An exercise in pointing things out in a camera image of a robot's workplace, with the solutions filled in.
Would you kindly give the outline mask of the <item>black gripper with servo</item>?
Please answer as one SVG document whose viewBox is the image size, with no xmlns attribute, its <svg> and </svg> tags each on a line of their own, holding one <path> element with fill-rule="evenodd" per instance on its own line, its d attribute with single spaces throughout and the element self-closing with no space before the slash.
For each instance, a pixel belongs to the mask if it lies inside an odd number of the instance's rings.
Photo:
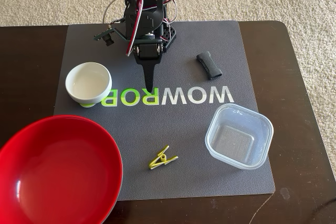
<svg viewBox="0 0 336 224">
<path fill-rule="evenodd" d="M 151 93 L 153 90 L 153 78 L 155 65 L 161 62 L 163 41 L 159 39 L 135 39 L 133 43 L 133 54 L 137 64 L 141 65 L 144 72 L 146 90 Z"/>
</svg>

